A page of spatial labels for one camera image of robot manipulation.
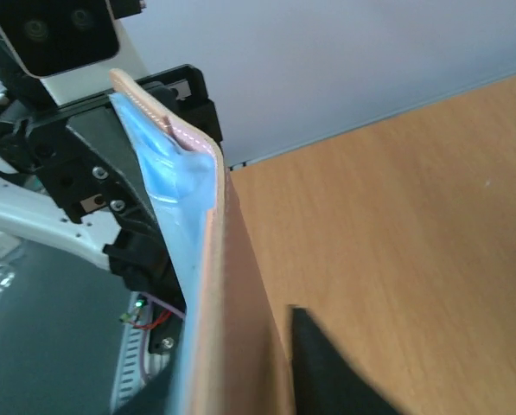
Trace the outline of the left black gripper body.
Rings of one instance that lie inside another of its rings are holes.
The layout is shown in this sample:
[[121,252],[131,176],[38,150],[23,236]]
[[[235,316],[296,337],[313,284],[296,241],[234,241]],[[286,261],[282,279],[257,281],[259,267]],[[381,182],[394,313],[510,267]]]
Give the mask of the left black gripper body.
[[96,187],[96,181],[107,174],[100,167],[88,169],[81,160],[80,143],[67,130],[72,116],[99,107],[113,110],[106,97],[44,112],[29,110],[18,101],[0,105],[0,156],[18,172],[37,176],[55,204],[75,223],[108,208]]

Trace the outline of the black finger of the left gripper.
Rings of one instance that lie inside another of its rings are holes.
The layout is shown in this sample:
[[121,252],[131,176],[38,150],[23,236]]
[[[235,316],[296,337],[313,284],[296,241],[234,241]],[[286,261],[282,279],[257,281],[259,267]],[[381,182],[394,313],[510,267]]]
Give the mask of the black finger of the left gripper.
[[138,85],[221,146],[223,137],[218,114],[214,102],[208,97],[200,69],[188,64],[181,65],[140,78]]
[[116,113],[99,107],[72,116],[67,130],[80,143],[81,160],[88,169],[100,167],[107,174],[96,181],[96,187],[120,227],[161,242],[137,156]]

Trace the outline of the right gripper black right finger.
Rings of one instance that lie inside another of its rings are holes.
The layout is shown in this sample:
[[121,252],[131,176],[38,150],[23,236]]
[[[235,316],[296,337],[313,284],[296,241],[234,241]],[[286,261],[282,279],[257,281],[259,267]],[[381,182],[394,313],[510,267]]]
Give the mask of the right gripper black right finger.
[[403,412],[351,367],[308,309],[290,307],[290,340],[297,414]]

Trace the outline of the pink leather card holder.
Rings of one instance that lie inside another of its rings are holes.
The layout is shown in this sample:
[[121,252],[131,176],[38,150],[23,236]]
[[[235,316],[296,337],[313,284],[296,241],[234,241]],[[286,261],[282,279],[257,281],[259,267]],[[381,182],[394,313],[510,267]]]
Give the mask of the pink leather card holder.
[[120,69],[112,105],[134,150],[185,299],[167,414],[290,414],[290,369],[219,145]]

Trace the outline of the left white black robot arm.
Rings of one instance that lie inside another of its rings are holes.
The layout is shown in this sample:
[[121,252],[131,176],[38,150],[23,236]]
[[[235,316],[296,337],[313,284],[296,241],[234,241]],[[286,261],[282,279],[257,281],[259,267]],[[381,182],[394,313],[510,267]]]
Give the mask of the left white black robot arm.
[[143,1],[0,1],[0,230],[188,304],[223,171],[199,69],[149,74]]

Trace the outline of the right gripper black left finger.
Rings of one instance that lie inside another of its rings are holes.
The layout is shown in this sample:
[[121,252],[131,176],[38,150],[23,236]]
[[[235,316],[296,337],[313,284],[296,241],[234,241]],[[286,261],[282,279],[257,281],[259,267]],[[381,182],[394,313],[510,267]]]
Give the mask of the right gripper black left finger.
[[113,415],[163,415],[169,400],[173,368],[166,367]]

